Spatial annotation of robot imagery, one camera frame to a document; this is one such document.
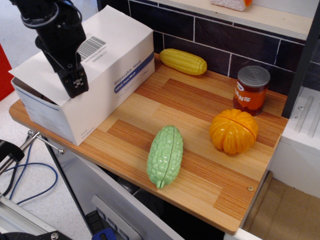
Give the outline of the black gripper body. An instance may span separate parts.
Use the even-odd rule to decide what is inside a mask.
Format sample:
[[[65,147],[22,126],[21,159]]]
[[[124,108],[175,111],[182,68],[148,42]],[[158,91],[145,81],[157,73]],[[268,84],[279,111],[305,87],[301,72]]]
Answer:
[[[63,14],[36,32],[35,44],[43,51],[54,72],[71,71],[80,64],[77,50],[86,35],[77,14]]]

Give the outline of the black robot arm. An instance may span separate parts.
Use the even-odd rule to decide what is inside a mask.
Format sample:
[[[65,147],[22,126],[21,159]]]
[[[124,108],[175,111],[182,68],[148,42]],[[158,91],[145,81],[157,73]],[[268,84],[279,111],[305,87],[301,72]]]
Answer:
[[[13,0],[22,23],[37,33],[36,46],[58,73],[78,71],[79,46],[86,39],[82,14],[70,0]]]

